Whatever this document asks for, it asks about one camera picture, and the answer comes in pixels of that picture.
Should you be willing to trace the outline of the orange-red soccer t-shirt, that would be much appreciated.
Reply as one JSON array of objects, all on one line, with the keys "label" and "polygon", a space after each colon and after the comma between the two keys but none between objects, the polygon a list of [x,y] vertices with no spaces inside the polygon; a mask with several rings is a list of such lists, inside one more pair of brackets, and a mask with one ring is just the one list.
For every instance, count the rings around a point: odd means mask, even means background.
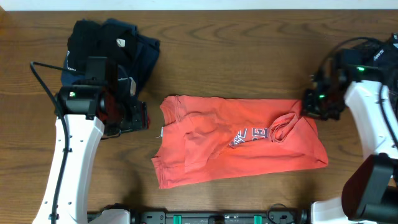
[{"label": "orange-red soccer t-shirt", "polygon": [[152,163],[161,189],[328,165],[300,100],[168,96]]}]

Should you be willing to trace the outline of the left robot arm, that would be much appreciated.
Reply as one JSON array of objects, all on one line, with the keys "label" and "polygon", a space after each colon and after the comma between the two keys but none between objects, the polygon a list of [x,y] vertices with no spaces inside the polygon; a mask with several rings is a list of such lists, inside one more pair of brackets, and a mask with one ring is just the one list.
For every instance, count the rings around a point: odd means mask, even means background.
[{"label": "left robot arm", "polygon": [[84,77],[49,94],[57,119],[56,143],[43,201],[34,223],[137,223],[120,204],[88,214],[93,163],[102,139],[149,127],[147,107],[134,99],[132,78],[107,57],[88,57]]}]

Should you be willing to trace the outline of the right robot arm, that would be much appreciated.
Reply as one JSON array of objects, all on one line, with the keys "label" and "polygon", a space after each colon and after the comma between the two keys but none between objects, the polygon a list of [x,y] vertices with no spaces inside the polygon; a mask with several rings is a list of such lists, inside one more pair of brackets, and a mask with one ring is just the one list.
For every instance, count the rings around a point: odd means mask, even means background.
[{"label": "right robot arm", "polygon": [[320,69],[307,89],[302,113],[314,119],[339,119],[348,107],[358,130],[364,161],[339,197],[312,203],[310,223],[397,223],[397,118],[388,82],[397,68],[340,65]]}]

